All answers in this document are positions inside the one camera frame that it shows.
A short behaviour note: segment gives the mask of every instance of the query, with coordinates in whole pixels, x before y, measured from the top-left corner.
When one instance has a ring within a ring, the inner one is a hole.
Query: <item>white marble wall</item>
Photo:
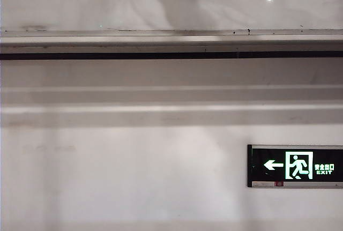
[[[2,0],[2,31],[342,29],[343,0]]]

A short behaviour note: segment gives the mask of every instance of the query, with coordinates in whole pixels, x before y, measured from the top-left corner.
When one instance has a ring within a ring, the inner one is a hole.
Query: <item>red indicator light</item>
[[[275,187],[283,187],[284,186],[284,182],[283,181],[275,181],[274,182],[274,186]]]

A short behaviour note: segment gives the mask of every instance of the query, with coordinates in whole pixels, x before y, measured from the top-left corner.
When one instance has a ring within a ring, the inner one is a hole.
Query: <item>white arrow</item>
[[[275,170],[274,167],[283,167],[283,163],[273,163],[275,160],[269,160],[267,161],[264,166],[269,170]]]

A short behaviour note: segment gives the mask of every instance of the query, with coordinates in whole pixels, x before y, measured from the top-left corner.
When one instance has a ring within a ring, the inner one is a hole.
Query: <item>black strip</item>
[[[251,180],[251,171],[252,171],[252,166],[251,166],[251,160],[252,160],[252,145],[248,144],[248,187],[252,187],[252,180]]]
[[[25,53],[0,54],[1,60],[26,59],[207,59],[343,57],[343,51],[238,51],[219,53]]]

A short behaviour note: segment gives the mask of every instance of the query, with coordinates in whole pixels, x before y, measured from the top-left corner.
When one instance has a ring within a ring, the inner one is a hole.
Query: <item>exit sign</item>
[[[343,146],[248,145],[248,187],[343,188]]]

